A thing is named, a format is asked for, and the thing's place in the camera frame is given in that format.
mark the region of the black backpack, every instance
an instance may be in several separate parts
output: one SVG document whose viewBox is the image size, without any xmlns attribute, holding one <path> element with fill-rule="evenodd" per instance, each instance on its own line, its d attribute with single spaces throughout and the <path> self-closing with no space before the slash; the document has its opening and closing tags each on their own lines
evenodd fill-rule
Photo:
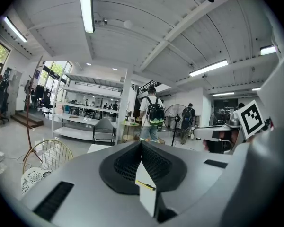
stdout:
<svg viewBox="0 0 284 227">
<path fill-rule="evenodd" d="M 162 105 L 158 104 L 158 98 L 155 104 L 151 103 L 151 100 L 147 97 L 150 105 L 147 108 L 147 122 L 150 123 L 151 126 L 162 125 L 164 122 L 164 108 Z"/>
<path fill-rule="evenodd" d="M 183 122 L 190 122 L 192 119 L 192 115 L 191 115 L 191 111 L 192 109 L 185 109 L 184 115 L 183 115 Z"/>
</svg>

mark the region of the wooden step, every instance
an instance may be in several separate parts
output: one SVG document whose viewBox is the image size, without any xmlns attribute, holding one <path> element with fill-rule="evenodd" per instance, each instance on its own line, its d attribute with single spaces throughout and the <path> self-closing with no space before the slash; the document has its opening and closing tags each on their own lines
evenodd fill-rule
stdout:
<svg viewBox="0 0 284 227">
<path fill-rule="evenodd" d="M 27 118 L 27 113 L 24 112 L 24 111 L 16 111 L 16 115 L 21 117 L 21 118 L 24 118 L 26 120 Z M 43 120 L 41 119 L 38 119 L 37 117 L 35 117 L 33 114 L 31 113 L 28 113 L 28 121 L 30 122 L 33 122 L 34 124 L 38 126 L 42 126 L 44 123 L 43 123 Z"/>
<path fill-rule="evenodd" d="M 17 115 L 17 114 L 16 114 L 16 115 L 11 115 L 10 117 L 11 117 L 11 119 L 17 121 L 18 123 L 20 123 L 20 124 L 22 124 L 22 125 L 24 125 L 24 126 L 27 125 L 27 120 L 26 120 L 25 118 L 23 118 L 23 117 Z M 38 127 L 38 126 L 40 126 L 40 125 L 38 125 L 38 124 L 36 124 L 36 123 L 34 123 L 34 122 L 32 122 L 32 121 L 28 121 L 28 127 L 29 127 L 30 129 L 31 129 L 31 128 L 36 128 L 36 127 Z"/>
</svg>

